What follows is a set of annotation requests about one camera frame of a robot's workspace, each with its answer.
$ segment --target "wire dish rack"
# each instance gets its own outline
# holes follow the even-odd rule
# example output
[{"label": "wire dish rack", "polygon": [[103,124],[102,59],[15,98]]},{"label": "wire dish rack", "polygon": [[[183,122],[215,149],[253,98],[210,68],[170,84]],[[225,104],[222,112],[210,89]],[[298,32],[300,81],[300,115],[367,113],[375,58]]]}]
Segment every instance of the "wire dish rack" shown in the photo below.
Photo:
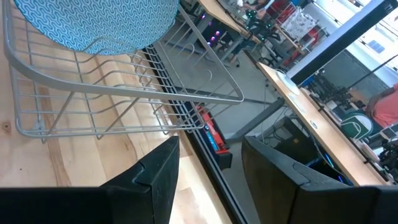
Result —
[{"label": "wire dish rack", "polygon": [[[204,127],[209,111],[216,111],[214,118],[244,99],[181,7],[175,25],[154,45],[113,56],[56,44],[8,0],[2,2],[2,12],[16,129],[25,136],[44,142],[51,137],[191,131]],[[98,53],[103,50],[115,51]],[[215,66],[206,66],[208,57]]]}]

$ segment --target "gray metal bar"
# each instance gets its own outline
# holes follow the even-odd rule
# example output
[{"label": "gray metal bar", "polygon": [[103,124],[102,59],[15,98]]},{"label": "gray metal bar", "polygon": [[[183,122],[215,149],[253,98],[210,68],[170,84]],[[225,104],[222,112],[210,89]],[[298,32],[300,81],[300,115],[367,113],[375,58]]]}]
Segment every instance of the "gray metal bar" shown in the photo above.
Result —
[{"label": "gray metal bar", "polygon": [[[122,117],[137,103],[139,98],[136,98],[113,122],[109,127],[104,131],[107,133]],[[102,137],[104,137],[104,134],[97,136],[97,139],[100,140]]]},{"label": "gray metal bar", "polygon": [[256,128],[259,124],[265,121],[267,118],[272,116],[277,110],[281,109],[285,104],[285,100],[283,98],[279,98],[277,101],[273,102],[269,107],[267,107],[263,112],[253,118],[248,122],[247,125],[243,126],[239,131],[237,131],[231,138],[227,139],[227,141],[240,141],[243,136],[249,133],[251,130]]},{"label": "gray metal bar", "polygon": [[[28,29],[28,22],[25,21],[25,28]],[[28,51],[30,51],[30,44],[29,44],[29,33],[26,32],[26,40],[27,40],[27,48]],[[31,55],[29,55],[29,64],[33,65],[33,58]],[[37,91],[37,85],[36,82],[33,82],[33,92],[34,95],[37,95],[38,91]],[[36,105],[36,110],[40,110],[41,109],[41,103],[39,101],[39,97],[35,97],[35,105]],[[42,115],[41,114],[37,114],[37,122],[40,123],[42,119]]]},{"label": "gray metal bar", "polygon": [[272,46],[274,46],[276,52],[281,56],[281,57],[289,57],[289,54],[286,52],[286,49],[284,49],[278,42],[272,38],[272,37],[267,37],[267,40],[272,43]]},{"label": "gray metal bar", "polygon": [[283,57],[282,59],[280,59],[276,64],[275,64],[275,68],[279,68],[288,58],[288,57]]},{"label": "gray metal bar", "polygon": [[263,138],[266,138],[270,136],[275,130],[278,130],[280,127],[282,127],[285,124],[285,118],[282,118],[278,120],[275,124],[273,124],[271,127],[263,131],[261,134],[259,134],[256,139],[260,142],[262,142]]},{"label": "gray metal bar", "polygon": [[223,61],[225,60],[230,53],[240,44],[242,43],[244,40],[243,36],[239,36],[239,38],[237,40],[235,40],[232,45],[230,47],[228,47],[228,49],[226,50],[226,52],[221,56],[220,60]]},{"label": "gray metal bar", "polygon": [[[59,114],[57,115],[57,117],[55,118],[55,121],[52,123],[51,128],[49,129],[47,135],[51,135],[52,131],[57,127],[58,121],[61,119],[63,112],[65,112],[65,110],[67,109],[74,94],[75,94],[75,92],[69,93],[67,100],[65,100],[64,104],[62,105],[61,110],[60,110]],[[44,144],[46,142],[46,140],[47,140],[47,138],[43,138],[42,143]]]},{"label": "gray metal bar", "polygon": [[[208,13],[204,13],[203,15],[205,15],[205,18],[203,18],[197,25],[197,29],[199,30],[200,33],[205,31],[206,27],[209,25],[209,22],[211,22],[214,19],[213,16],[211,16]],[[198,39],[198,36],[194,32],[192,32],[188,36],[186,43],[193,44],[197,41],[197,39]]]},{"label": "gray metal bar", "polygon": [[[181,91],[182,90],[182,88],[179,87],[179,86],[175,86],[175,89],[177,91]],[[210,95],[211,94],[212,96],[217,96],[217,97],[220,97],[220,98],[226,98],[226,99],[230,99],[230,100],[238,100],[238,97],[236,97],[236,96],[228,96],[228,95],[220,94],[220,93],[211,93],[209,91],[204,91],[204,90],[194,90],[194,89],[191,89],[191,88],[186,88],[185,90],[188,93],[198,93],[199,95]],[[270,103],[270,102],[266,102],[266,101],[262,101],[262,100],[254,100],[254,99],[249,99],[249,98],[245,98],[243,100],[243,102],[245,102],[245,103],[257,103],[257,104],[262,104],[262,105],[271,105],[271,104],[274,103],[274,102]]]}]

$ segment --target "window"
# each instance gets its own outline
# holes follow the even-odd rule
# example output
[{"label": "window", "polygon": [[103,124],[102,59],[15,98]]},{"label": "window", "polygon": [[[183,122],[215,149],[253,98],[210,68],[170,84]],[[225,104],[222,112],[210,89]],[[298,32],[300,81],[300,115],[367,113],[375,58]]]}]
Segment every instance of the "window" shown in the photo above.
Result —
[{"label": "window", "polygon": [[381,44],[379,44],[377,41],[372,40],[368,43],[369,47],[372,48],[375,52],[381,53],[385,49]]},{"label": "window", "polygon": [[[315,5],[322,7],[338,24],[344,24],[355,13],[362,10],[371,0],[318,0]],[[398,9],[393,10],[382,21],[370,28],[361,38],[374,56],[386,61],[398,54]],[[398,68],[398,57],[388,63]]]}]

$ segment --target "desk leg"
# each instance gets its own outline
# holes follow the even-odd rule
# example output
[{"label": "desk leg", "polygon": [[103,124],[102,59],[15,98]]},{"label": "desk leg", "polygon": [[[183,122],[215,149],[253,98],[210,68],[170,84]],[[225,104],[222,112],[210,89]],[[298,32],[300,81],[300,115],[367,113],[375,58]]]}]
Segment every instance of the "desk leg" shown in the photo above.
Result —
[{"label": "desk leg", "polygon": [[247,125],[243,126],[239,131],[237,131],[231,138],[227,139],[228,142],[241,141],[243,136],[247,135],[250,131],[256,128],[259,124],[265,121],[267,118],[272,116],[276,111],[281,109],[285,104],[283,98],[279,98],[277,101],[269,105],[263,112],[253,118],[248,122]]},{"label": "desk leg", "polygon": [[275,68],[279,68],[289,57],[290,57],[290,56],[284,57],[284,58],[280,59],[280,60],[275,64]]},{"label": "desk leg", "polygon": [[[199,30],[200,33],[202,33],[203,31],[205,31],[205,29],[207,28],[207,26],[209,25],[209,22],[211,22],[214,18],[213,16],[204,13],[205,18],[202,19],[199,24],[197,25],[197,29]],[[197,35],[192,32],[187,39],[187,43],[188,44],[194,44],[197,41],[198,37]]]},{"label": "desk leg", "polygon": [[263,141],[263,137],[268,137],[270,136],[275,130],[278,130],[279,128],[283,127],[283,125],[285,124],[285,119],[286,118],[282,118],[280,120],[278,120],[275,124],[271,125],[268,129],[266,129],[265,131],[263,131],[261,134],[259,134],[256,139],[262,143],[264,143]]},{"label": "desk leg", "polygon": [[260,44],[256,44],[256,46],[253,47],[253,49],[250,51],[250,53],[253,53],[253,52],[257,49],[257,47],[258,47],[259,45],[260,45]]},{"label": "desk leg", "polygon": [[230,53],[244,40],[243,36],[239,36],[237,40],[235,40],[230,47],[226,50],[226,52],[221,56],[220,61],[224,61]]}]

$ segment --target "person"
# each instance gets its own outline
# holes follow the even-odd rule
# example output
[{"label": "person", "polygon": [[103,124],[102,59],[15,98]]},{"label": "person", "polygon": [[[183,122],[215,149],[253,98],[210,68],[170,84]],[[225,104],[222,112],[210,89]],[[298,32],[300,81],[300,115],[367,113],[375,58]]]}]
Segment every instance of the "person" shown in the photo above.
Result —
[{"label": "person", "polygon": [[[265,7],[268,5],[270,0],[255,0],[252,4],[249,3],[244,3],[243,8],[246,10],[256,10],[257,11],[257,17],[259,19],[262,19],[266,13],[267,10]],[[230,63],[234,63],[236,59],[238,58],[238,53],[245,47],[248,46],[255,46],[256,43],[251,41],[251,40],[243,40],[233,51],[232,51],[232,58],[229,61]]]},{"label": "person", "polygon": [[364,113],[372,120],[372,134],[377,134],[396,123],[398,121],[398,83],[382,93],[372,96],[365,110],[358,112]]}]

